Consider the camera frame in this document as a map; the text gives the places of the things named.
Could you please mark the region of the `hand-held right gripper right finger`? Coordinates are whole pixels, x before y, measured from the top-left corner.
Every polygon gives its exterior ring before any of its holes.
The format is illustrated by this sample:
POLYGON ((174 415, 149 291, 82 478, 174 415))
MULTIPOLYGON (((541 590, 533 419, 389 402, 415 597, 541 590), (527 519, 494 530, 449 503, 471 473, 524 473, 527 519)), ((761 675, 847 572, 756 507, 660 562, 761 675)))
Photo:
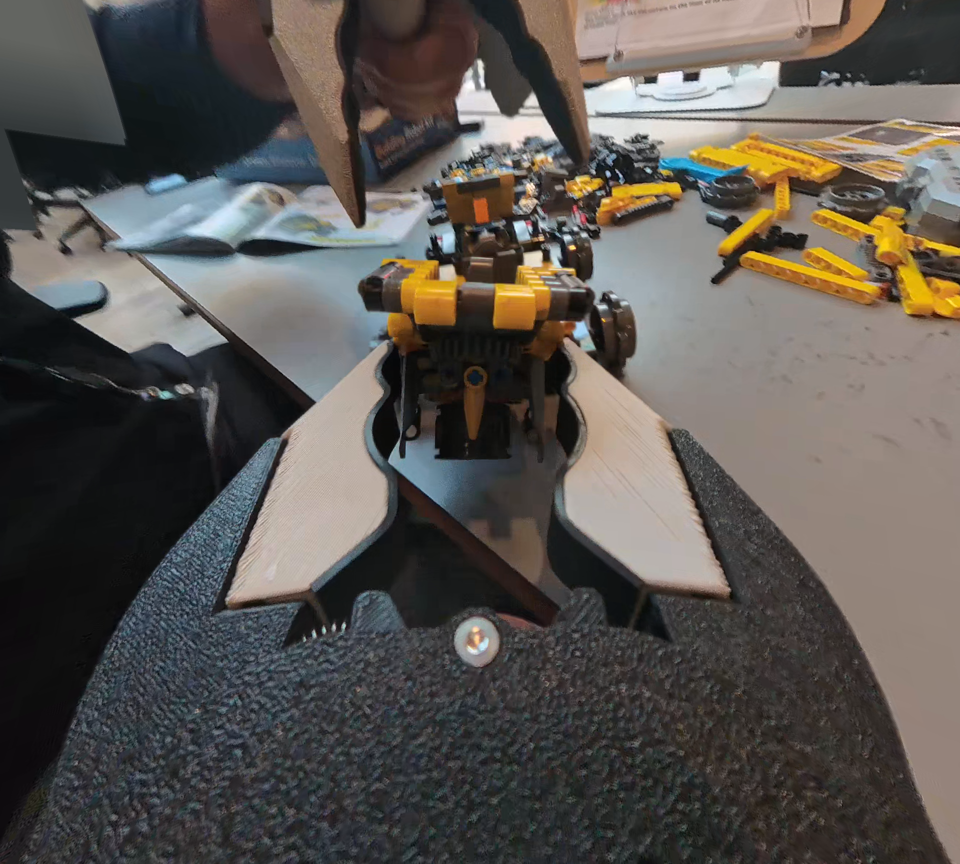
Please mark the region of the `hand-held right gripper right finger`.
POLYGON ((730 598, 731 587, 674 451, 666 422, 580 346, 569 364, 557 435, 569 443, 557 517, 630 582, 662 594, 730 598))

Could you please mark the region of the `scattered long yellow beams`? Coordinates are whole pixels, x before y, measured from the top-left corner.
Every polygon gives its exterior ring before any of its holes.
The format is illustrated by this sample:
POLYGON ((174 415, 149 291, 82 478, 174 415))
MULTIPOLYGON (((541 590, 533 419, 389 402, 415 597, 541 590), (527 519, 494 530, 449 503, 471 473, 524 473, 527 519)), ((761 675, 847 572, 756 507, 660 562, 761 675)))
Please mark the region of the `scattered long yellow beams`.
POLYGON ((704 220, 724 234, 711 283, 751 271, 853 304, 958 321, 958 241, 913 233, 906 209, 890 200, 869 222, 822 209, 821 191, 782 180, 756 207, 711 206, 704 220))

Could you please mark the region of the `clear sticker sheet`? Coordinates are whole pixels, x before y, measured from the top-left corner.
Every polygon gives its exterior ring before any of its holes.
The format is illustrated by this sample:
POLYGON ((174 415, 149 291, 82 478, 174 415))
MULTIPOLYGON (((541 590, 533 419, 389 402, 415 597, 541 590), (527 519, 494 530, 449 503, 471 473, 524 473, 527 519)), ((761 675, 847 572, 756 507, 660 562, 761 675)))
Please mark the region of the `clear sticker sheet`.
POLYGON ((931 125, 907 119, 847 129, 836 135, 782 140, 791 149, 833 162, 884 184, 896 184, 906 164, 937 147, 958 145, 959 126, 931 125))

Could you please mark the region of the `person's left forearm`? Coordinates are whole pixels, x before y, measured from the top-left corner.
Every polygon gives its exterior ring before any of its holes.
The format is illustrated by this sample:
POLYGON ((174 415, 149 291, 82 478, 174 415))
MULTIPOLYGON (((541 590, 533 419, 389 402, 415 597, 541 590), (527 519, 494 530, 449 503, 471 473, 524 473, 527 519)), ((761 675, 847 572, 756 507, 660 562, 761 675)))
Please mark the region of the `person's left forearm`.
POLYGON ((90 148, 96 178, 203 177, 295 112, 253 0, 104 5, 91 21, 126 135, 90 148))

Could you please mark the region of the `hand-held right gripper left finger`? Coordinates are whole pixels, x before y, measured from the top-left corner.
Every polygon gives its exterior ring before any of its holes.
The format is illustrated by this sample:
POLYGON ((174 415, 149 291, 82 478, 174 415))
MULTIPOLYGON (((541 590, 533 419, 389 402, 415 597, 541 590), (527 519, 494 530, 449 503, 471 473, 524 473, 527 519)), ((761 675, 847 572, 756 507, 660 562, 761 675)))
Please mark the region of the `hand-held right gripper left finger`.
POLYGON ((391 355, 381 342, 285 433, 225 595, 229 609, 308 600, 393 520, 396 482, 373 435, 391 355))

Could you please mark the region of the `grey battery box brick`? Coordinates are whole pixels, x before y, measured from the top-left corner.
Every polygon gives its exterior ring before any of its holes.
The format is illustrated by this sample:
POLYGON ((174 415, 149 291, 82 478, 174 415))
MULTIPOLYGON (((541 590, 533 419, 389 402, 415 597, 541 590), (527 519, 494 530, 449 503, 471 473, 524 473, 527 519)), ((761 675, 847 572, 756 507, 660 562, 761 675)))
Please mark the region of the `grey battery box brick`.
POLYGON ((936 146, 909 157, 894 193, 913 234, 957 241, 959 146, 936 146))

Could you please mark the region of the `person's left hand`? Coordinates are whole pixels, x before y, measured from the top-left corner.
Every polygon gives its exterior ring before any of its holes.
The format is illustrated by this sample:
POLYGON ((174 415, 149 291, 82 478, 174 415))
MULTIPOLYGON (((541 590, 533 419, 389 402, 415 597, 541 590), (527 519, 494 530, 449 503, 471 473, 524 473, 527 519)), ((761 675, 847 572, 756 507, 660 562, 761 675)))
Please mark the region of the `person's left hand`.
POLYGON ((363 111, 419 120, 451 112, 476 59, 478 34, 467 0, 426 0, 420 30, 392 40, 369 20, 365 5, 354 55, 354 88, 363 111))

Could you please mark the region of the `grey desk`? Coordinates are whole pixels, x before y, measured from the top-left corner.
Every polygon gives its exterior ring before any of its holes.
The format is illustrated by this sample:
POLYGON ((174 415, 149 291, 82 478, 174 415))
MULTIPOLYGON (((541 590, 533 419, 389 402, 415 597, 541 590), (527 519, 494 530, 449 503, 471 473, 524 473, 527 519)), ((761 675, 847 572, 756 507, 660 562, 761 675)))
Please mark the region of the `grey desk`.
MULTIPOLYGON (((886 695, 958 862, 958 320, 741 271, 701 203, 607 230, 599 290, 638 320, 626 384, 687 430, 806 558, 886 695)), ((371 350, 375 248, 140 259, 306 402, 371 350)))

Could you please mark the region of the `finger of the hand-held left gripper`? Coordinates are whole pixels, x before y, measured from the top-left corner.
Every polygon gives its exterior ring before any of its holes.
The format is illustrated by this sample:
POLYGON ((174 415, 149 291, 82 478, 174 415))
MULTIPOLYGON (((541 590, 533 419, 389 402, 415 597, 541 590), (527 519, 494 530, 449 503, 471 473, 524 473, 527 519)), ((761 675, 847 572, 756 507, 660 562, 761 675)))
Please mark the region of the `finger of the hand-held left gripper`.
POLYGON ((570 159, 586 162, 591 135, 568 0, 466 1, 500 113, 517 115, 533 94, 570 159))
POLYGON ((366 223, 354 92, 353 0, 270 0, 270 45, 328 184, 354 226, 366 223))

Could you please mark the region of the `yellow and blue beam stack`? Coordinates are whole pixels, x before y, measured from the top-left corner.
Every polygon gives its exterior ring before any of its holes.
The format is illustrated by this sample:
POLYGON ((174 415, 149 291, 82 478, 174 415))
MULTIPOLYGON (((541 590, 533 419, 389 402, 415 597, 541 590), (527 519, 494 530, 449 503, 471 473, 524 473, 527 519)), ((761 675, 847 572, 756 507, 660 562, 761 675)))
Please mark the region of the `yellow and blue beam stack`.
POLYGON ((702 146, 690 150, 687 157, 691 162, 715 171, 735 173, 740 169, 760 187, 786 179, 824 185, 844 171, 838 163, 767 141, 755 134, 726 148, 702 146))

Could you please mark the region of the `white instruction booklet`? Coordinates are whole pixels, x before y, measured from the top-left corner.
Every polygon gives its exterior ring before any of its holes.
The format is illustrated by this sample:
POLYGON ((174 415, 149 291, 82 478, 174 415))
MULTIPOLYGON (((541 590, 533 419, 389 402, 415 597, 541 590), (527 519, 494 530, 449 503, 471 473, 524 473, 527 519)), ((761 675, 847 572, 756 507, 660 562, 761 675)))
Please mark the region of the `white instruction booklet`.
POLYGON ((209 199, 188 202, 107 247, 119 253, 195 258, 388 248, 402 243, 428 210, 419 193, 368 192, 366 222, 358 227, 330 186, 310 186, 296 195, 258 182, 244 185, 217 208, 209 199))

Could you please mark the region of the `loose grey wheel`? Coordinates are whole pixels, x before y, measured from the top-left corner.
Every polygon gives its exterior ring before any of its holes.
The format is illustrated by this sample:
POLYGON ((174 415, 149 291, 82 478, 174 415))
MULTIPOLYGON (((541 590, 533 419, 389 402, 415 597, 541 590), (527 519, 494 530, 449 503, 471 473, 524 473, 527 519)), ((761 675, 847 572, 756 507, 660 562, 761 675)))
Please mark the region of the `loose grey wheel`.
POLYGON ((848 218, 869 222, 888 207, 884 189, 869 183, 832 182, 822 188, 818 207, 848 218))
POLYGON ((719 210, 750 208, 756 204, 761 189, 750 174, 724 174, 699 183, 701 199, 719 210))

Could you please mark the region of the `blue cardboard kit box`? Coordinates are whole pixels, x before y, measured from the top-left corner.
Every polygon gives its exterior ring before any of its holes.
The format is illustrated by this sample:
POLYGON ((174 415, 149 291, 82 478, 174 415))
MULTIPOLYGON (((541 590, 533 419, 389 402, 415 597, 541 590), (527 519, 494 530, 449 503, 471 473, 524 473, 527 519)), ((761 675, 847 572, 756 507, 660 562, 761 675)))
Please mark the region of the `blue cardboard kit box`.
MULTIPOLYGON (((366 185, 380 186, 410 165, 448 146, 461 134, 456 107, 417 121, 393 117, 360 132, 366 185)), ((325 186, 328 176, 314 145, 294 122, 278 129, 261 146, 216 168, 214 176, 234 185, 325 186)))

